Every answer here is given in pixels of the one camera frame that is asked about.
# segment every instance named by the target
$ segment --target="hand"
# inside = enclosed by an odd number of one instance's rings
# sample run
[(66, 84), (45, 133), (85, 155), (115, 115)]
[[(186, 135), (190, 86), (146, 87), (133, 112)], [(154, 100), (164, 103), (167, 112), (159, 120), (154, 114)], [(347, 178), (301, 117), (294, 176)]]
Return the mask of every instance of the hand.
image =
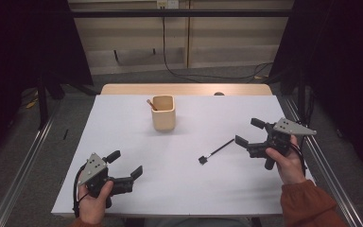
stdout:
[[(292, 135), (290, 142), (297, 146), (297, 137)], [(302, 162), (294, 150), (290, 149), (286, 157), (274, 148), (267, 148), (265, 152), (270, 158), (275, 160), (279, 175), (284, 184), (303, 183), (306, 181), (303, 175)]]
[[(84, 223), (99, 224), (105, 216), (106, 199), (112, 191), (113, 182), (107, 181), (101, 189), (98, 198), (90, 195), (83, 198), (79, 204), (79, 217)], [(78, 187), (78, 199), (88, 194), (85, 184)]]

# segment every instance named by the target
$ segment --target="white paper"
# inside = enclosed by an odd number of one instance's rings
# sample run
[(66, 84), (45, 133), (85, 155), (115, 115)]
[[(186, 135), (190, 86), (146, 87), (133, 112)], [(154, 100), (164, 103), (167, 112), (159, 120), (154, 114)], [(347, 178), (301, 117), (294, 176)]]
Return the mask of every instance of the white paper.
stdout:
[(122, 216), (249, 216), (282, 214), (276, 167), (250, 158), (235, 142), (239, 135), (263, 143), (265, 130), (250, 124), (256, 117), (274, 123), (284, 116), (276, 96), (175, 96), (176, 128), (155, 131), (147, 99), (152, 96), (97, 96), (78, 149), (52, 213), (73, 216), (73, 182), (92, 152), (105, 157), (119, 149), (109, 175), (144, 173), (132, 193), (112, 197), (107, 214)]

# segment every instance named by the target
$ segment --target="black cable on floor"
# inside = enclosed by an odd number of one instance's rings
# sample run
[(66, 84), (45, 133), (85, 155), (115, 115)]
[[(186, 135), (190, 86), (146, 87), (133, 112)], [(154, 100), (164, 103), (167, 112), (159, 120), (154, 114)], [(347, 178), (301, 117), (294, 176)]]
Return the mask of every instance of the black cable on floor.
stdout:
[(254, 69), (254, 73), (248, 76), (244, 76), (244, 77), (238, 77), (238, 78), (228, 78), (228, 77), (222, 77), (222, 76), (212, 76), (212, 75), (200, 75), (200, 74), (178, 74), (173, 72), (167, 65), (167, 61), (166, 61), (166, 54), (165, 54), (165, 35), (164, 35), (164, 17), (162, 18), (162, 24), (163, 24), (163, 47), (164, 47), (164, 65), (167, 69), (167, 71), (172, 74), (173, 76), (180, 78), (180, 79), (187, 79), (193, 82), (197, 82), (197, 83), (201, 83), (201, 81), (198, 81), (196, 79), (189, 79), (186, 77), (201, 77), (201, 78), (212, 78), (212, 79), (250, 79), (247, 83), (250, 83), (254, 80), (254, 77), (257, 76), (261, 71), (263, 71), (265, 68), (267, 68), (269, 65), (272, 65), (273, 62), (267, 62), (267, 63), (261, 63), (255, 66)]

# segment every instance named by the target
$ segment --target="beige cup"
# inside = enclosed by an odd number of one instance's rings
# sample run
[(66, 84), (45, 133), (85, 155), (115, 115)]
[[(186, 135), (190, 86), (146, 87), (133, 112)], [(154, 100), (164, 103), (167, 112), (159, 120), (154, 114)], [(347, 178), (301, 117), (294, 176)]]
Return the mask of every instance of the beige cup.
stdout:
[(157, 131), (173, 130), (176, 126), (176, 106), (173, 96), (154, 96), (152, 104), (157, 109), (151, 109), (152, 121)]

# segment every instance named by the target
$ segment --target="sleeve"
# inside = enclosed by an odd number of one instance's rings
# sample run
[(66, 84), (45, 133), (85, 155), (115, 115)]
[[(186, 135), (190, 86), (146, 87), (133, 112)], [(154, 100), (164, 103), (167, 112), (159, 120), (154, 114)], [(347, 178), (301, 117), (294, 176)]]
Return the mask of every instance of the sleeve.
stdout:
[(102, 227), (102, 225), (84, 223), (80, 218), (76, 218), (69, 227)]
[(336, 213), (336, 202), (313, 182), (282, 186), (285, 226), (346, 226)]

